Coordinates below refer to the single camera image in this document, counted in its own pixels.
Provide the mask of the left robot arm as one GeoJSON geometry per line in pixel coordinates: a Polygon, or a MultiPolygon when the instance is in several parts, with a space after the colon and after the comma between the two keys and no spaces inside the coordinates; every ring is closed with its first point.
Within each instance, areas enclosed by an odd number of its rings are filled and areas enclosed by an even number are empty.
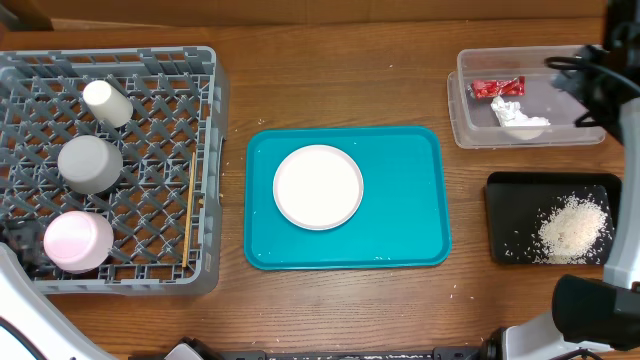
{"type": "Polygon", "coordinates": [[[29,360],[110,360],[34,285],[27,271],[41,255],[40,224],[1,223],[1,357],[29,360]]]}

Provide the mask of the pink shallow bowl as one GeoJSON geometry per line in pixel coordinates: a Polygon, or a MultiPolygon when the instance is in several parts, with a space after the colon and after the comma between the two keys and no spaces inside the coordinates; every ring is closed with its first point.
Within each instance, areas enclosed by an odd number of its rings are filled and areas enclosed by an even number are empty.
{"type": "Polygon", "coordinates": [[[100,214],[70,211],[46,228],[43,245],[47,257],[60,269],[84,273],[99,267],[109,256],[114,231],[100,214]]]}

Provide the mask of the grey white bowl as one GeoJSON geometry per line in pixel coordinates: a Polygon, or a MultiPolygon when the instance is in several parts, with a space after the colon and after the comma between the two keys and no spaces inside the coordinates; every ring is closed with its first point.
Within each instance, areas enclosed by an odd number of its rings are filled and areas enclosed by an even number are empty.
{"type": "Polygon", "coordinates": [[[112,188],[124,165],[119,149],[93,135],[78,136],[62,147],[57,167],[71,190],[98,194],[112,188]]]}

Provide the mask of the white cup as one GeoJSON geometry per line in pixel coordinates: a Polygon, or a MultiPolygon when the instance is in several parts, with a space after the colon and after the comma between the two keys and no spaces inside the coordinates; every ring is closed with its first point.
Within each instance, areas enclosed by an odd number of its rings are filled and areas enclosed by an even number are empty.
{"type": "Polygon", "coordinates": [[[82,97],[95,118],[114,128],[126,125],[133,116],[129,99],[104,80],[94,80],[83,90],[82,97]]]}

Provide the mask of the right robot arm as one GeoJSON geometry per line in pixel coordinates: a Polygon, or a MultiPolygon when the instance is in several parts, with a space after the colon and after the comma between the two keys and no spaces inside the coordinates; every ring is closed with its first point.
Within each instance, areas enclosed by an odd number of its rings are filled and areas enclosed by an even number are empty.
{"type": "Polygon", "coordinates": [[[478,359],[598,359],[639,346],[639,0],[608,2],[601,46],[544,64],[553,87],[585,108],[575,125],[601,127],[625,148],[615,236],[602,279],[561,277],[549,312],[496,330],[478,359]]]}

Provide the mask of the white napkin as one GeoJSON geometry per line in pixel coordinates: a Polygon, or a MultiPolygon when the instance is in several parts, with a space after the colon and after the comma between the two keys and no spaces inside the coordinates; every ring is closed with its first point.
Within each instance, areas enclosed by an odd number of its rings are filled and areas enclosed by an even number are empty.
{"type": "Polygon", "coordinates": [[[544,117],[529,117],[521,111],[519,102],[504,101],[501,96],[491,102],[491,109],[502,127],[535,127],[549,126],[550,121],[544,117]]]}

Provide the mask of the red snack wrapper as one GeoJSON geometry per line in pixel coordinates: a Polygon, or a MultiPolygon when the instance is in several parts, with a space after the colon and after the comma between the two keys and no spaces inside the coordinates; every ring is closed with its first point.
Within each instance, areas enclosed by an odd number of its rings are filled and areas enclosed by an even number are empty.
{"type": "Polygon", "coordinates": [[[473,80],[469,90],[474,98],[524,96],[526,93],[525,81],[524,76],[507,80],[473,80]]]}

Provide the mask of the large white plate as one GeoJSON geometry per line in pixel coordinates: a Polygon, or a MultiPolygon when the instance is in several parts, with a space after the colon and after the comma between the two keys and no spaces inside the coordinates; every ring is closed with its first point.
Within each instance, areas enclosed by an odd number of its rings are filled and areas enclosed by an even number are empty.
{"type": "Polygon", "coordinates": [[[364,197],[364,177],[343,150],[314,144],[284,158],[272,190],[278,210],[290,223],[326,231],[343,225],[356,213],[364,197]]]}

